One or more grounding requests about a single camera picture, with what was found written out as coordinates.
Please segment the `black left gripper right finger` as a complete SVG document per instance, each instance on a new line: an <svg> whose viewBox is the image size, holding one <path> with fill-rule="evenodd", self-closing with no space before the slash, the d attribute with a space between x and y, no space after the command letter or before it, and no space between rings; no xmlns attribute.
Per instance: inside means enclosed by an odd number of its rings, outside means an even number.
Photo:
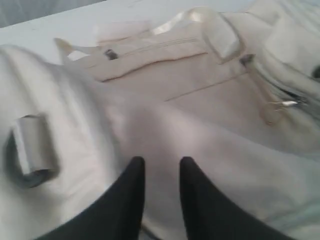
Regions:
<svg viewBox="0 0 320 240"><path fill-rule="evenodd" d="M226 197L192 157L179 163L179 194L189 240L288 240Z"/></svg>

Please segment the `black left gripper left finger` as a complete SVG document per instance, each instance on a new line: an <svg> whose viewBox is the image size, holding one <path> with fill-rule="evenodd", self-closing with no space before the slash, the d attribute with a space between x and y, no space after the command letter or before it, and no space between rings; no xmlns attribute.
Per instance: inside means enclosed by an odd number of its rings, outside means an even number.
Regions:
<svg viewBox="0 0 320 240"><path fill-rule="evenodd" d="M137 240L145 204L145 160L133 157L112 186L43 240Z"/></svg>

